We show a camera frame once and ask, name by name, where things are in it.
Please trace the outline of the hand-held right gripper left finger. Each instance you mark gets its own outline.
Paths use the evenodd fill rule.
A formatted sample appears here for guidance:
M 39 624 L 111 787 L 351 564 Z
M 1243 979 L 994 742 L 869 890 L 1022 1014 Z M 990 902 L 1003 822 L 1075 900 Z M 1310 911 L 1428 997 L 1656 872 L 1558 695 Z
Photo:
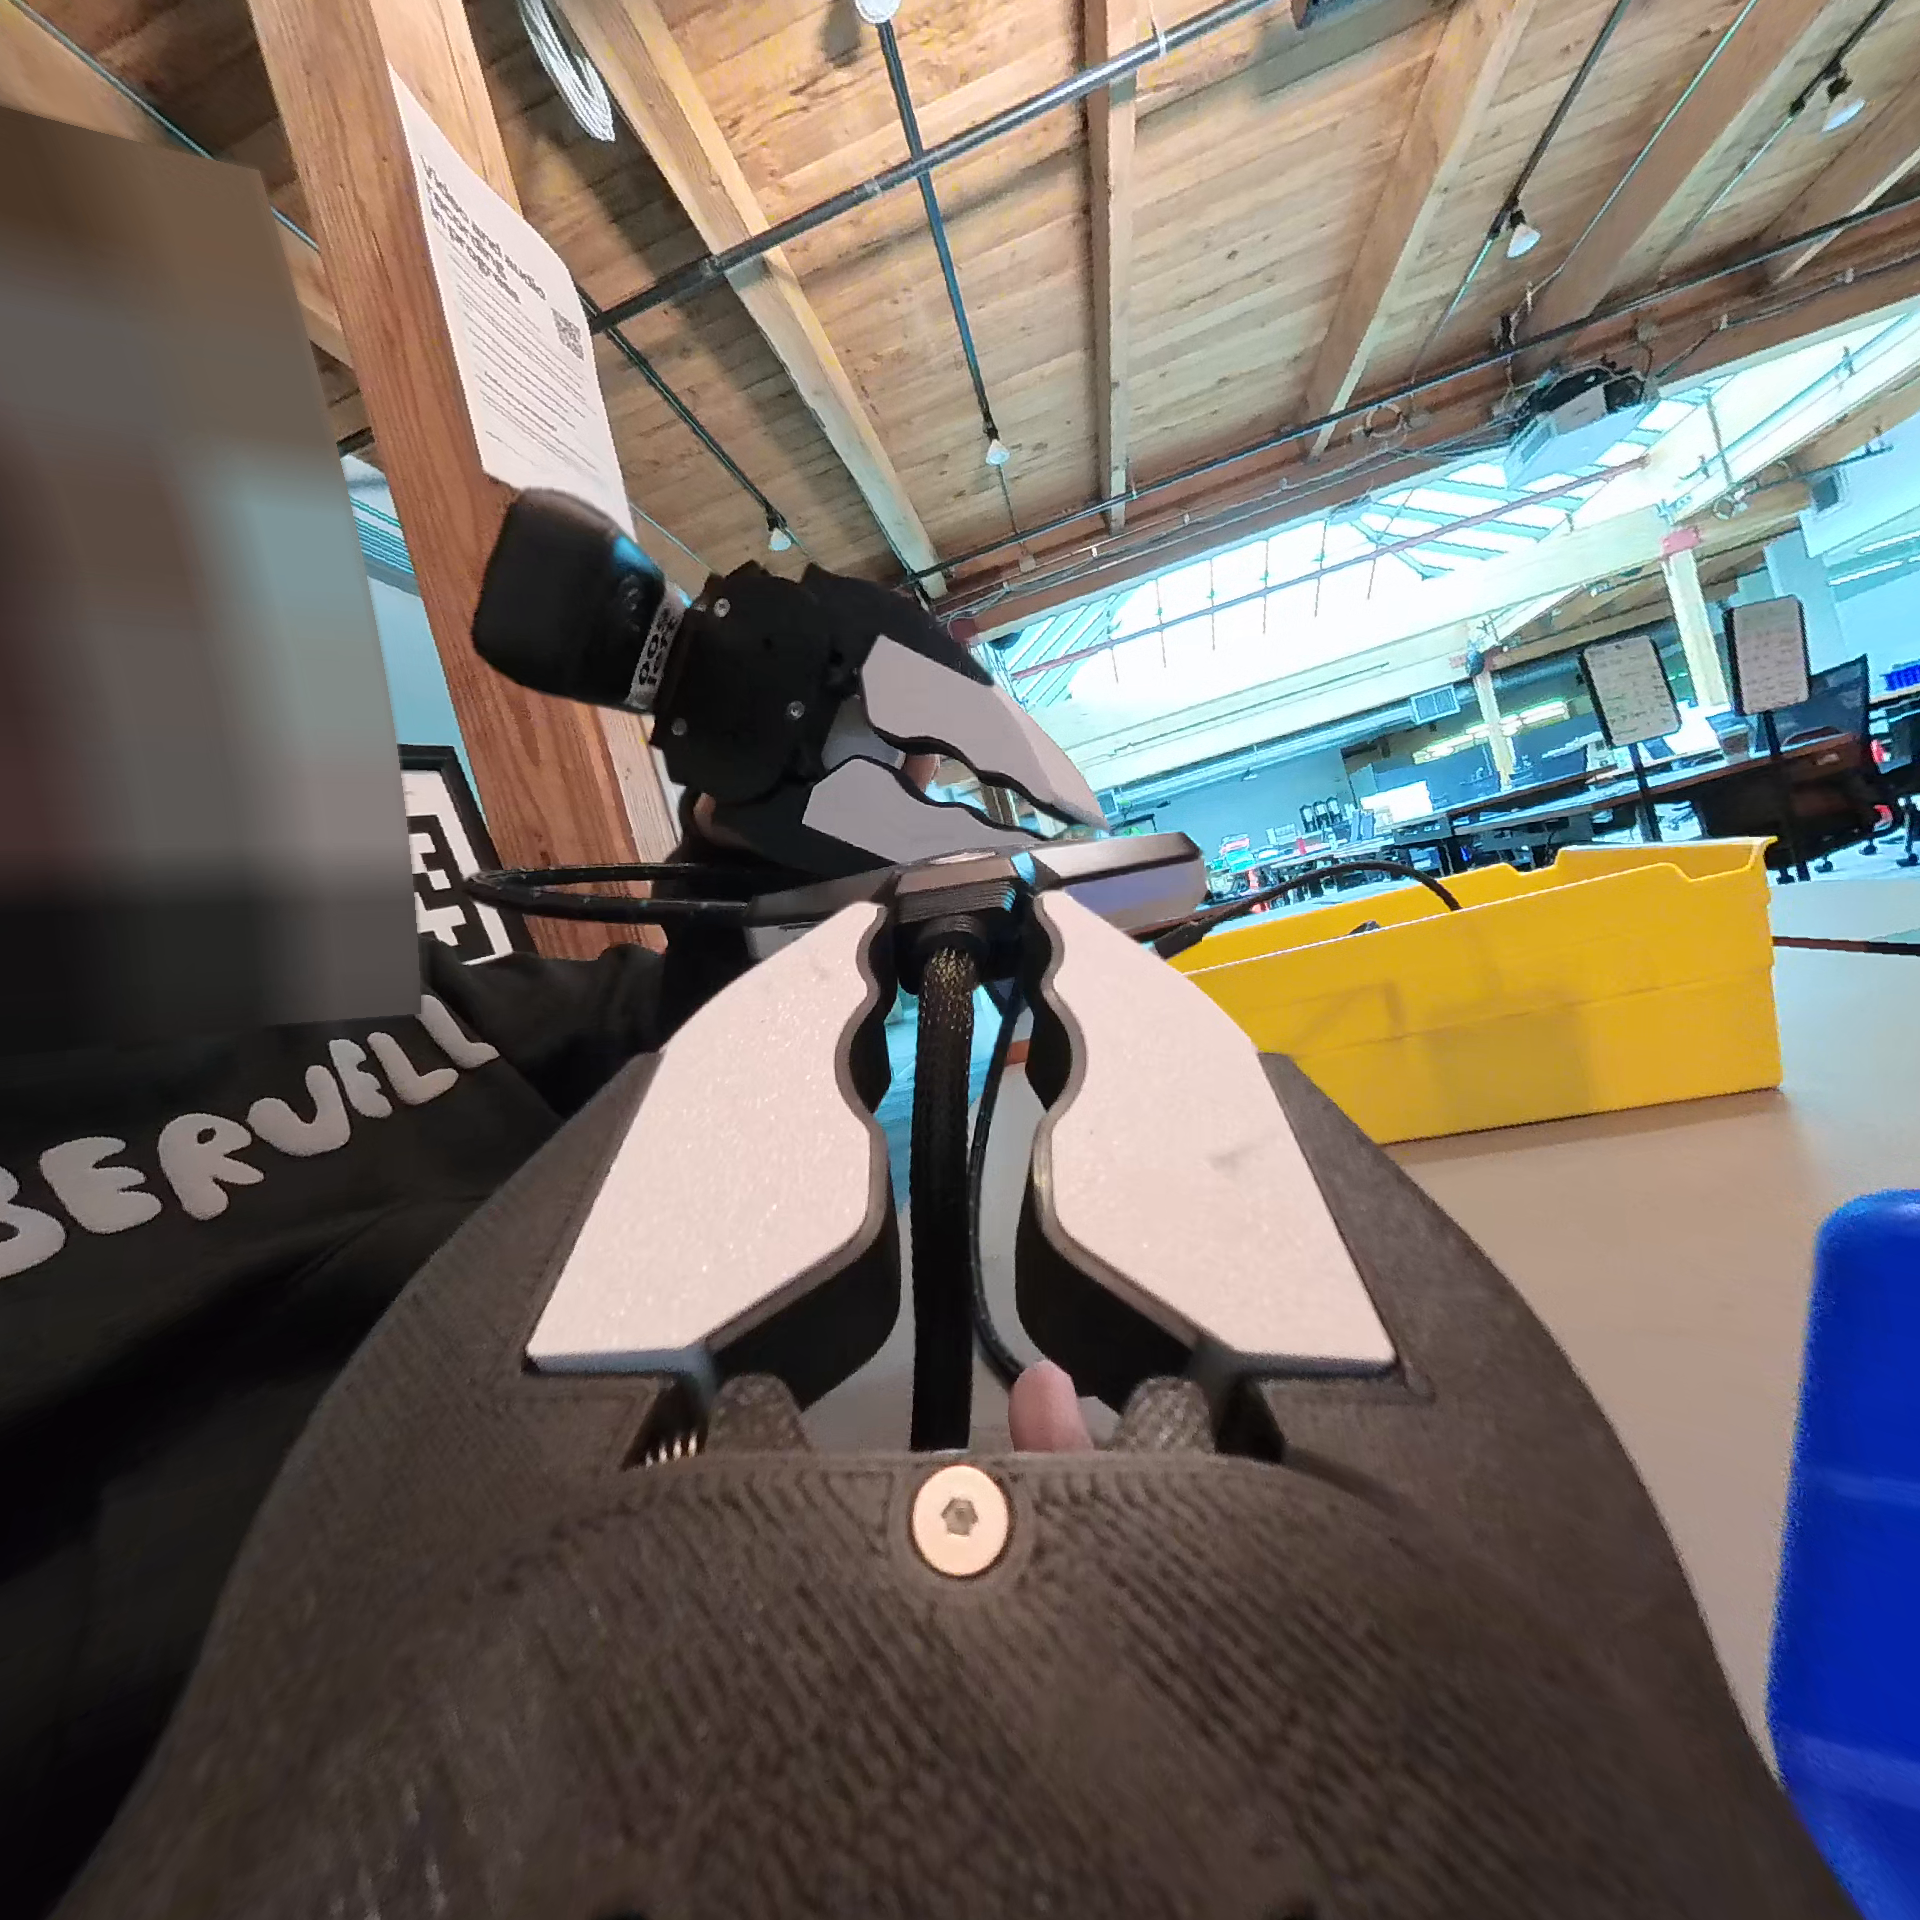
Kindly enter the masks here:
M 696 1401 L 772 1375 L 804 1410 L 886 1347 L 886 931 L 882 902 L 839 911 L 660 1051 L 530 1329 L 535 1374 L 674 1375 Z

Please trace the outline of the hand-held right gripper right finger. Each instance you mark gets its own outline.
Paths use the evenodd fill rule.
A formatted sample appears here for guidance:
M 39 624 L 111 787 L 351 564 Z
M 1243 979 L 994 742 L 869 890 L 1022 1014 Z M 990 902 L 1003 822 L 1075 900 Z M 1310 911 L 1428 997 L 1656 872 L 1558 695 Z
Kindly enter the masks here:
M 1397 1343 L 1259 1045 L 1065 893 L 1028 927 L 1043 1103 L 1017 1316 L 1124 1410 L 1151 1378 L 1225 1414 L 1260 1378 L 1386 1378 Z

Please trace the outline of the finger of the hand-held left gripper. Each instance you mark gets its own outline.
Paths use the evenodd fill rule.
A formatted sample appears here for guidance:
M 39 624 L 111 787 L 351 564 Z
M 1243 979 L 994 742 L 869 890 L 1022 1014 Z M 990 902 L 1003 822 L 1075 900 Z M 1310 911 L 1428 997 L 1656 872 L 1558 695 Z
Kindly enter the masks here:
M 994 825 L 982 809 L 931 802 L 888 767 L 850 756 L 818 781 L 804 802 L 804 827 L 882 867 L 917 867 L 969 852 L 1031 852 L 1035 831 Z
M 886 745 L 955 756 L 982 783 L 1017 790 L 1055 822 L 1108 825 L 1078 765 L 1000 682 L 875 637 L 858 666 L 858 700 Z

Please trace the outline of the yellow plastic bin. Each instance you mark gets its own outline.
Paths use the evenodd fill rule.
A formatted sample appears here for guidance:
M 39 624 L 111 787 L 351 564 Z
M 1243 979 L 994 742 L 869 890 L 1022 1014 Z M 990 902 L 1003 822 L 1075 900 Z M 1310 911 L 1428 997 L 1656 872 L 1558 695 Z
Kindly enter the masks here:
M 1335 900 L 1175 959 L 1368 1139 L 1772 1092 L 1769 840 L 1569 849 Z

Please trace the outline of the blue plastic bin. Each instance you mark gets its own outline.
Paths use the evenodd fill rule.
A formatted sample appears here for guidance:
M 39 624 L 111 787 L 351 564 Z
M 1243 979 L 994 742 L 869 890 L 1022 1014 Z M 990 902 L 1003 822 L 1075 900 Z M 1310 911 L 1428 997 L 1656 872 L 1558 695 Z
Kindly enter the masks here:
M 1862 1918 L 1918 1918 L 1918 1189 L 1817 1235 L 1765 1716 Z

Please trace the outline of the printed marker board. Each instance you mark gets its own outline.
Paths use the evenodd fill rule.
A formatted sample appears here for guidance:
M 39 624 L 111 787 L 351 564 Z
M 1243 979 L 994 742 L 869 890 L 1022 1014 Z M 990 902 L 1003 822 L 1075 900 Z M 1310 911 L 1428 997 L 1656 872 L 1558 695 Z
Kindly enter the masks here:
M 535 953 L 521 913 L 469 893 L 469 878 L 493 872 L 496 854 L 461 753 L 442 745 L 402 745 L 399 767 L 418 936 L 464 964 Z

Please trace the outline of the white paper notice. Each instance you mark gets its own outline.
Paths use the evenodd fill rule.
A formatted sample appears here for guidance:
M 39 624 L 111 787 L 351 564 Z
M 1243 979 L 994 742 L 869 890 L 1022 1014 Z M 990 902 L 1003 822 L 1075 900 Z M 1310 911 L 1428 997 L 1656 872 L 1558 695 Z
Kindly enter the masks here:
M 483 472 L 637 530 L 589 322 L 541 235 L 482 179 L 393 71 L 452 364 Z

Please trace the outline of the person's black hoodie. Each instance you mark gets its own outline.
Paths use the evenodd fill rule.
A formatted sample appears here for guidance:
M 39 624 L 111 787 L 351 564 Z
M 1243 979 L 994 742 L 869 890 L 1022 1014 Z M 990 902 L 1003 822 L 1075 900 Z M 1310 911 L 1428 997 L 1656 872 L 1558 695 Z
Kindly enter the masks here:
M 424 940 L 402 1022 L 4 1063 L 4 1918 L 52 1913 L 111 1824 L 407 1280 L 737 970 Z

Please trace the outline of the grey coiled conduit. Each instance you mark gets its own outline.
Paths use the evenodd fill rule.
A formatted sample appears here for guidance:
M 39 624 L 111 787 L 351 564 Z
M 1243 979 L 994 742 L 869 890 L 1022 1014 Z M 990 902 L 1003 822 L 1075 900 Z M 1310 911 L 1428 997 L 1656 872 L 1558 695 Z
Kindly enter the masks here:
M 549 73 L 557 103 L 567 107 L 573 121 L 594 143 L 611 145 L 619 139 L 616 107 L 607 78 L 573 31 L 557 4 L 514 4 L 521 31 Z

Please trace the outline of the sign board on stand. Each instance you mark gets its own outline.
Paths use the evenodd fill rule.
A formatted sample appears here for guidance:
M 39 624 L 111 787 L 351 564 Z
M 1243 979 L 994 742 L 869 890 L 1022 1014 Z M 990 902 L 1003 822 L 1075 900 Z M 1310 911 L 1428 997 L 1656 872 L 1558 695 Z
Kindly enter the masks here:
M 1792 775 L 1785 771 L 1785 749 L 1780 734 L 1780 715 L 1812 695 L 1809 633 L 1804 633 L 1801 603 L 1797 595 L 1739 603 L 1727 607 L 1721 624 L 1730 658 L 1735 711 L 1746 720 L 1760 725 L 1776 817 L 1790 846 L 1790 858 L 1801 858 L 1797 813 L 1792 813 Z
M 1652 637 L 1612 637 L 1578 650 L 1578 676 L 1603 728 L 1603 742 L 1631 756 L 1640 796 L 1640 827 L 1646 841 L 1661 841 L 1661 816 L 1651 796 L 1644 748 L 1680 729 L 1666 666 Z

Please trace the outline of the white ceiling projector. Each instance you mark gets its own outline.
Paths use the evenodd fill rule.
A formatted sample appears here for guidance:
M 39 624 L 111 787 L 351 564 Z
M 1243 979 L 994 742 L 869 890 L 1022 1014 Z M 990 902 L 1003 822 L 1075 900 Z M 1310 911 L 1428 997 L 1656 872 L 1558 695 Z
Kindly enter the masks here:
M 1612 357 L 1536 384 L 1505 443 L 1505 482 L 1591 467 L 1661 404 L 1652 375 Z

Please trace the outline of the black office chair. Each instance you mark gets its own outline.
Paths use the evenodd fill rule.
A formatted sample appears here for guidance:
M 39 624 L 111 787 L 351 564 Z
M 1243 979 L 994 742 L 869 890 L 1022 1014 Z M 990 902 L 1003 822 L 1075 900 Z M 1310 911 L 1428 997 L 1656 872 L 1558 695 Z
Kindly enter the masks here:
M 1870 738 L 1870 658 L 1842 658 L 1812 676 L 1812 695 L 1783 711 L 1790 765 L 1790 831 L 1772 863 L 1790 878 L 1829 872 L 1831 854 L 1870 849 L 1890 822 L 1887 783 Z

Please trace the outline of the wooden post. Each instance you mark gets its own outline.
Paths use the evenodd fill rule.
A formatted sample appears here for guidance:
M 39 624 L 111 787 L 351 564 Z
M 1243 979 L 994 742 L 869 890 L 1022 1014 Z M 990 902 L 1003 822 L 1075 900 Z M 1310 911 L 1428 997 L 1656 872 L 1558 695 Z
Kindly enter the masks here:
M 483 472 L 396 84 L 518 205 L 464 4 L 249 4 L 318 222 L 350 367 L 418 577 L 493 849 L 511 870 L 663 858 L 675 827 L 631 718 L 537 695 L 469 644 L 514 493 Z

